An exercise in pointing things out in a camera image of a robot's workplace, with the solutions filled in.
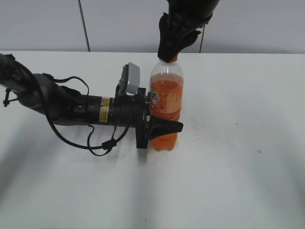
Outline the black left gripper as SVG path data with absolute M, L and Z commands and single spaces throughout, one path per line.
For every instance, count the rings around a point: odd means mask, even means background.
M 183 130 L 183 123 L 150 116 L 146 136 L 146 115 L 148 107 L 153 105 L 152 93 L 146 95 L 145 88 L 138 88 L 134 95 L 127 95 L 116 88 L 115 98 L 112 103 L 111 125 L 124 127 L 123 133 L 115 140 L 120 142 L 129 128 L 135 129 L 136 147 L 146 149 L 148 141 L 163 135 L 180 133 Z

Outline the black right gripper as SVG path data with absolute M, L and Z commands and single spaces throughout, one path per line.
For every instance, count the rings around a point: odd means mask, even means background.
M 169 12 L 159 21 L 160 43 L 158 58 L 164 62 L 172 59 L 183 49 L 193 45 L 201 34 L 198 30 L 185 30 L 174 19 L 186 19 L 207 23 L 213 16 L 219 0 L 168 0 Z

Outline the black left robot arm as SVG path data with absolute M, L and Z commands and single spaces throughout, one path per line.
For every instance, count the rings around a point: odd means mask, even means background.
M 140 69 L 133 63 L 124 65 L 113 98 L 81 94 L 65 83 L 47 73 L 32 73 L 11 54 L 0 56 L 0 84 L 6 94 L 14 93 L 21 105 L 45 115 L 52 130 L 57 125 L 134 128 L 137 148 L 146 149 L 150 140 L 183 129 L 180 122 L 150 113 L 146 90 L 139 86 Z

